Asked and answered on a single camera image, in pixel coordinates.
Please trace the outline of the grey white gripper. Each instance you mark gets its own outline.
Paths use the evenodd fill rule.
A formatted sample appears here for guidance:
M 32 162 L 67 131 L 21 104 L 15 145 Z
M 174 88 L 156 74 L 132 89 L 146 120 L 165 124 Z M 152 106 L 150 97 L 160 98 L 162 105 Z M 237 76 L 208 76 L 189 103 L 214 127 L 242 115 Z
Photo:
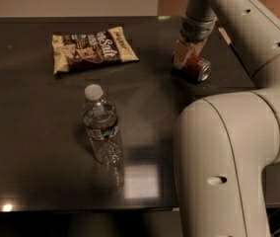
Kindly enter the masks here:
M 181 69 L 185 61 L 193 53 L 200 55 L 207 38 L 212 34 L 216 18 L 198 21 L 184 14 L 181 18 L 180 35 L 185 40 L 179 39 L 175 44 L 173 54 L 173 65 L 176 69 Z

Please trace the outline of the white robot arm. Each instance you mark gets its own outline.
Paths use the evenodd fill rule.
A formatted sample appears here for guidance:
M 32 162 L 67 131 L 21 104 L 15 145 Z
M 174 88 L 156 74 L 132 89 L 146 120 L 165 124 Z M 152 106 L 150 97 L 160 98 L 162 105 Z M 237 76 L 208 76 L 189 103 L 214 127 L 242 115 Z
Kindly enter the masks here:
M 254 87 L 201 98 L 175 125 L 184 237 L 271 237 L 263 169 L 280 162 L 280 20 L 258 0 L 189 0 L 182 33 L 205 40 L 221 23 Z

